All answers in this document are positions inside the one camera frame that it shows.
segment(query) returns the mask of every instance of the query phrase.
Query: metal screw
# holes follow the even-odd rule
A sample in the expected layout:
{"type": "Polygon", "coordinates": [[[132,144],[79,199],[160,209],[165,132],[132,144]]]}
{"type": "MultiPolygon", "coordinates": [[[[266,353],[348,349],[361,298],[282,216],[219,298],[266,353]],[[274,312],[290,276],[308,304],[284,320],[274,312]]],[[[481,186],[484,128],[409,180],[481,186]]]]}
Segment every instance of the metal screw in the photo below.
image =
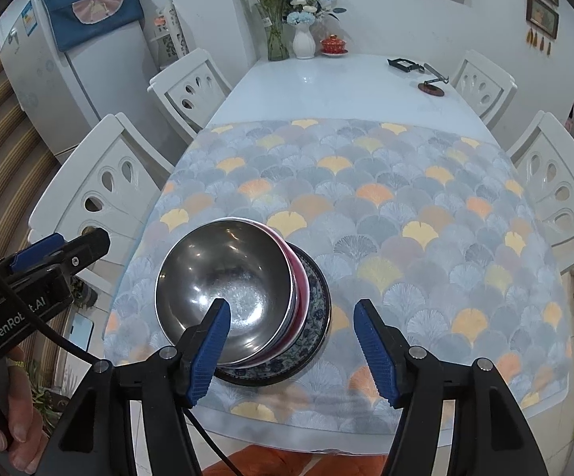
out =
{"type": "Polygon", "coordinates": [[[489,372],[494,368],[494,364],[487,358],[479,358],[476,364],[478,365],[478,368],[486,372],[489,372]]]}
{"type": "Polygon", "coordinates": [[[106,372],[109,367],[110,363],[108,363],[107,360],[100,360],[92,366],[92,369],[98,374],[101,374],[102,372],[106,372]]]}
{"type": "Polygon", "coordinates": [[[415,345],[408,349],[408,353],[410,356],[415,358],[416,360],[422,360],[426,357],[426,350],[418,345],[415,345]]]}
{"type": "Polygon", "coordinates": [[[177,355],[177,350],[169,345],[168,347],[164,347],[159,351],[159,356],[161,356],[164,360],[169,360],[170,358],[174,358],[177,355]]]}

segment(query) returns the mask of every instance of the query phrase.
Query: person's leg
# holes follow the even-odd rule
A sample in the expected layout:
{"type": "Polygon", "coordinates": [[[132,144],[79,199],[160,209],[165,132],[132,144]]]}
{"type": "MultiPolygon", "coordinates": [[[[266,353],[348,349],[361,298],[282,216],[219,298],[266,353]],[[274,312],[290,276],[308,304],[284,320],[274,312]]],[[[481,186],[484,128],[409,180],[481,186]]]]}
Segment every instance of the person's leg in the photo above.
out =
{"type": "Polygon", "coordinates": [[[386,456],[327,455],[306,476],[380,476],[386,456]]]}
{"type": "MultiPolygon", "coordinates": [[[[313,455],[248,445],[228,458],[244,476],[299,476],[313,455]]],[[[203,476],[234,476],[222,461],[207,467],[203,476]]]]}

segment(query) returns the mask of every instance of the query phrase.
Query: chair backrest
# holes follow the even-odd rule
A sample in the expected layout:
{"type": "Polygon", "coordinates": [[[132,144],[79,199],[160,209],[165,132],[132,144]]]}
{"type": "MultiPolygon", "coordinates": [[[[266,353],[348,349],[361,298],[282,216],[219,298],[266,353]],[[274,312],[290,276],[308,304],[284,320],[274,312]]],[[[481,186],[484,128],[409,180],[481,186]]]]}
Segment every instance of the chair backrest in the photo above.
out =
{"type": "Polygon", "coordinates": [[[475,50],[465,52],[451,83],[488,129],[498,123],[518,89],[507,71],[475,50]]]}
{"type": "Polygon", "coordinates": [[[29,239],[58,232],[72,240],[89,226],[102,227],[110,236],[102,259],[123,266],[161,195],[155,181],[172,171],[123,113],[107,115],[43,193],[29,218],[29,239]]]}
{"type": "MultiPolygon", "coordinates": [[[[539,111],[507,153],[534,201],[552,247],[574,239],[574,139],[551,114],[539,111]]],[[[562,273],[574,251],[559,259],[562,273]]]]}
{"type": "Polygon", "coordinates": [[[148,92],[180,136],[190,144],[232,91],[212,57],[196,49],[150,80],[148,92]]]}

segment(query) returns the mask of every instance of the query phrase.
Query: pink bowl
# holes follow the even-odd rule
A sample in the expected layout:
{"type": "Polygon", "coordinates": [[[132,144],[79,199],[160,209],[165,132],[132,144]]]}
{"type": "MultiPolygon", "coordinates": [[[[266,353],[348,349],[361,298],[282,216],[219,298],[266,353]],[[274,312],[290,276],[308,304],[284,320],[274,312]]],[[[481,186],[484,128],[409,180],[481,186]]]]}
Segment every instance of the pink bowl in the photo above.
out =
{"type": "Polygon", "coordinates": [[[309,280],[307,278],[307,272],[305,272],[305,267],[303,267],[302,262],[297,257],[295,252],[289,247],[289,244],[282,239],[276,231],[274,231],[268,225],[264,223],[251,220],[249,218],[239,218],[239,217],[229,217],[230,220],[241,220],[243,222],[251,223],[256,227],[266,231],[272,236],[281,247],[282,252],[287,257],[289,264],[294,273],[296,279],[296,287],[298,288],[298,302],[296,304],[296,309],[294,310],[294,317],[291,321],[291,326],[288,327],[285,334],[278,339],[278,341],[269,348],[267,352],[260,351],[256,356],[250,358],[249,360],[241,363],[240,365],[232,365],[232,368],[237,369],[247,369],[249,367],[255,367],[261,363],[266,363],[274,357],[285,352],[289,347],[293,345],[298,338],[298,335],[305,326],[307,320],[307,313],[309,311],[309,280]]]}

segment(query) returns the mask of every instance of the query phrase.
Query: stack of bowls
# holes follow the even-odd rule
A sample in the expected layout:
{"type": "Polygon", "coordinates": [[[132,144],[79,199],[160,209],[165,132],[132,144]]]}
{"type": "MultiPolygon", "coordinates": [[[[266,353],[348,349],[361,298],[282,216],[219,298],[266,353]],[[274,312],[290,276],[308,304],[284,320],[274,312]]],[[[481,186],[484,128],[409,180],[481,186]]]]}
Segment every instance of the stack of bowls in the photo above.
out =
{"type": "Polygon", "coordinates": [[[302,262],[267,225],[223,218],[184,236],[157,278],[155,308],[171,343],[199,324],[216,298],[232,312],[218,365],[249,368],[283,353],[298,338],[309,308],[302,262]]]}

